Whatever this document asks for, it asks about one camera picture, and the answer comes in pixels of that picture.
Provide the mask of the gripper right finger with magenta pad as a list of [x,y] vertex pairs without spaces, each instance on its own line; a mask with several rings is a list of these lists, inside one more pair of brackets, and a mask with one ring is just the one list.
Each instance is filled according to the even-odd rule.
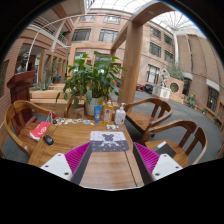
[[145,185],[182,169],[174,157],[171,158],[168,154],[159,155],[139,143],[134,144],[133,154]]

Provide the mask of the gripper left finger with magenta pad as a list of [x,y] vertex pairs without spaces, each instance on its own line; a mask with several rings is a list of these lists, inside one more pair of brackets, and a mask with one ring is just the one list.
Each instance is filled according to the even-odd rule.
[[79,185],[91,153],[92,144],[86,143],[66,154],[55,154],[41,169]]

